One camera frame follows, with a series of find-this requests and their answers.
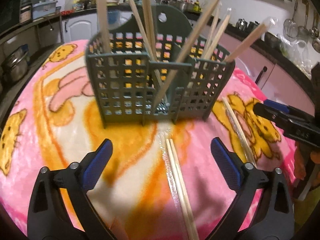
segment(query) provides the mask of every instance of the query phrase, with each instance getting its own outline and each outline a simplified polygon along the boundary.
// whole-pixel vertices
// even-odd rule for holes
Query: hanging utensil
[[[316,10],[313,10],[312,28],[309,30],[310,36],[313,39],[319,36],[318,21],[319,21],[319,15],[317,14]]]
[[[319,14],[316,13],[316,26],[315,30],[318,34],[317,37],[312,41],[312,47],[315,49],[316,52],[320,53],[320,39],[319,39],[319,30],[318,30],[318,24],[319,24]]]
[[[297,8],[298,8],[298,0],[296,0],[294,4],[292,19],[286,19],[283,23],[284,35],[292,39],[295,39],[298,36],[298,25],[294,21],[294,15],[296,14]]]
[[[307,29],[307,21],[308,21],[308,14],[309,14],[309,2],[308,0],[302,0],[302,3],[306,5],[306,18],[304,20],[304,26],[298,27],[298,36],[301,40],[308,42],[309,31]]]

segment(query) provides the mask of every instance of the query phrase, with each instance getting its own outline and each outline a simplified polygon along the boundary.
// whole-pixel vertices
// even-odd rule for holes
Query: storage box
[[[41,2],[32,6],[32,18],[37,19],[56,12],[57,1]]]

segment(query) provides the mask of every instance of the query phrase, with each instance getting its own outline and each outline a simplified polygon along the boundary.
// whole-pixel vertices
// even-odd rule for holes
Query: pink cabinet
[[[270,100],[294,106],[314,115],[315,108],[311,99],[293,78],[277,64],[264,84],[262,92]]]
[[[207,37],[209,32],[210,26],[206,26],[202,30],[201,34],[204,37]],[[222,35],[219,41],[219,44],[229,52],[234,51],[240,43],[241,41],[225,33]],[[267,60],[264,56],[252,48],[247,49],[236,59],[236,66],[240,68],[246,75],[248,75],[254,82],[257,82],[259,88],[263,87],[274,68],[274,64],[272,62]]]

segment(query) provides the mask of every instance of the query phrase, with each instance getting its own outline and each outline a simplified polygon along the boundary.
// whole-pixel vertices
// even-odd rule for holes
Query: green plastic basket
[[[104,126],[109,122],[144,125],[149,120],[171,119],[174,123],[185,118],[206,120],[235,68],[234,61],[222,62],[229,52],[219,45],[212,60],[201,60],[206,42],[201,36],[185,62],[175,63],[192,27],[177,8],[156,5],[153,14],[166,17],[166,21],[154,19],[158,62],[150,61],[134,17],[110,31],[113,53],[104,53],[100,33],[88,43],[87,71]],[[172,69],[178,73],[167,91],[167,102],[153,106],[159,89],[153,82],[154,71],[158,70],[165,81]]]

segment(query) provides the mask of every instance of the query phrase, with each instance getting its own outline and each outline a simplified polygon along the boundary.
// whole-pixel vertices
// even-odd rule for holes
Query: metal bowl
[[[4,80],[7,84],[13,85],[27,74],[29,70],[27,55],[26,52],[10,69],[5,70]]]
[[[25,52],[23,51],[22,46],[17,48],[8,57],[6,57],[6,59],[2,63],[3,70],[10,70],[17,63],[17,61],[24,56],[24,54]]]

